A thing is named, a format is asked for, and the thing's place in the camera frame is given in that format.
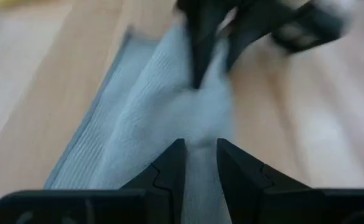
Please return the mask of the yellow microfiber towel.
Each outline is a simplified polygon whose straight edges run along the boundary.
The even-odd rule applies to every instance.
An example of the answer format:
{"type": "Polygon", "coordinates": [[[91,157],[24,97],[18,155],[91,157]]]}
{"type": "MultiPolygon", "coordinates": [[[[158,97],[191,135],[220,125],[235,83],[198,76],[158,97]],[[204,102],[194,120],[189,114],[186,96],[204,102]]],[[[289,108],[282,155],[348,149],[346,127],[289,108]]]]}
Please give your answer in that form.
{"type": "Polygon", "coordinates": [[[6,9],[22,4],[24,0],[0,0],[0,9],[6,9]]]}

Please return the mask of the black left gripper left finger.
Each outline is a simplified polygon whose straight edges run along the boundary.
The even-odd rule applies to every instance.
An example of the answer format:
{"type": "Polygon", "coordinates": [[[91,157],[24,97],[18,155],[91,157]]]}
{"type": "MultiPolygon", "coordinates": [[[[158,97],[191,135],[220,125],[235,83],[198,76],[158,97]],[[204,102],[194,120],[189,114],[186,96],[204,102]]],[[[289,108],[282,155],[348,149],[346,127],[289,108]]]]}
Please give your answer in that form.
{"type": "Polygon", "coordinates": [[[118,190],[23,190],[0,198],[0,224],[180,224],[186,146],[176,139],[118,190]]]}

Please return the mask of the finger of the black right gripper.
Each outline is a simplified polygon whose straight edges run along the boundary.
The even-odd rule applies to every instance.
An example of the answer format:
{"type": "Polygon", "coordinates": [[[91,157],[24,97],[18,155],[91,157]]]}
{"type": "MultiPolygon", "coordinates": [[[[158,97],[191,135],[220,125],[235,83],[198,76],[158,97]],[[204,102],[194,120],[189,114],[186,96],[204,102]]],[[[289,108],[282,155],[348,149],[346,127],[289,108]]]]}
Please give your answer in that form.
{"type": "Polygon", "coordinates": [[[231,70],[244,49],[270,35],[290,54],[335,41],[343,35],[346,18],[316,2],[294,9],[282,2],[254,2],[240,7],[228,34],[226,69],[231,70]]]}
{"type": "Polygon", "coordinates": [[[192,53],[192,87],[199,89],[212,58],[222,5],[217,0],[177,0],[186,17],[192,53]]]}

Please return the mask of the grey microfiber towel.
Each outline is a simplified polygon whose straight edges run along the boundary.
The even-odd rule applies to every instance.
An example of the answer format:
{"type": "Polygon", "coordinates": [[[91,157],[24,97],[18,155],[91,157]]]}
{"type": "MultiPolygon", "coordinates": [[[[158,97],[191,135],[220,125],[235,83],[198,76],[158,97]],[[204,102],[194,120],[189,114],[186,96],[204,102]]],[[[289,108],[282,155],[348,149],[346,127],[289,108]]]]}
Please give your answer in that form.
{"type": "Polygon", "coordinates": [[[233,138],[233,92],[219,40],[199,90],[190,85],[189,37],[174,24],[159,40],[134,32],[45,183],[46,189],[118,189],[176,139],[187,146],[183,224],[231,224],[217,139],[233,138]]]}

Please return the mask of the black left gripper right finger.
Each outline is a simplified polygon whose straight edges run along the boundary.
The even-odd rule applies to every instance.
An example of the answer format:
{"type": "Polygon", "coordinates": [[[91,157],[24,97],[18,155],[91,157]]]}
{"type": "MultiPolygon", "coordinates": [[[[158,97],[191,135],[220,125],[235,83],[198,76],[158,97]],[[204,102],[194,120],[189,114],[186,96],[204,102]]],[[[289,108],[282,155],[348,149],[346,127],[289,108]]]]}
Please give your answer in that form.
{"type": "Polygon", "coordinates": [[[364,189],[314,189],[226,139],[217,166],[232,224],[364,224],[364,189]]]}

